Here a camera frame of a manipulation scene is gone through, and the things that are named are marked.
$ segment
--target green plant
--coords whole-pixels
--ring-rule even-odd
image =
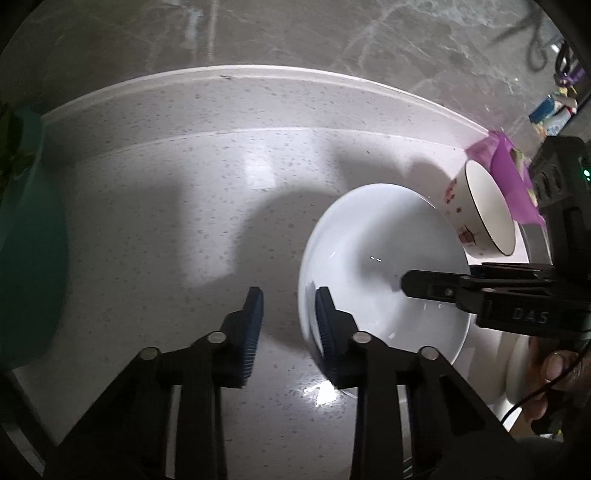
[[[0,101],[0,199],[10,179],[30,167],[35,152],[20,148],[22,119],[14,114],[7,103]]]

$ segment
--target finger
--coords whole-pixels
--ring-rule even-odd
[[[530,400],[528,403],[523,405],[523,415],[526,421],[539,420],[546,413],[548,409],[548,398],[543,395],[537,400]]]
[[[541,380],[548,383],[556,379],[575,363],[578,356],[578,353],[566,350],[552,353],[546,358],[540,369]],[[591,390],[591,353],[587,354],[581,363],[553,389],[568,392]]]
[[[525,394],[529,395],[533,391],[538,390],[548,383],[546,380],[541,378],[540,367],[530,366],[529,370],[525,374]],[[532,400],[539,400],[544,396],[544,393],[537,395]]]

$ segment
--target screw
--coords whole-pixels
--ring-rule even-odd
[[[154,360],[160,351],[155,346],[149,346],[144,348],[140,353],[139,357],[142,360]]]
[[[424,346],[420,349],[420,352],[427,360],[437,360],[439,358],[439,351],[432,346]]]
[[[369,343],[371,342],[371,335],[367,332],[355,332],[353,334],[353,341],[356,343]]]
[[[209,343],[222,343],[226,340],[226,334],[224,332],[212,332],[207,336]]]

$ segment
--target teal bowl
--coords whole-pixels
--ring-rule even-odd
[[[0,367],[13,369],[47,350],[66,289],[66,217],[56,186],[41,163],[43,124],[28,109],[21,148],[33,165],[10,181],[0,203]]]

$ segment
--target purple cloth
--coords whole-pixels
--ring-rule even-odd
[[[489,132],[488,137],[466,149],[468,158],[486,168],[501,189],[513,220],[521,223],[536,223],[545,226],[544,218],[531,201],[528,189],[532,189],[530,175],[526,170],[522,179],[511,158],[514,145],[504,133]]]

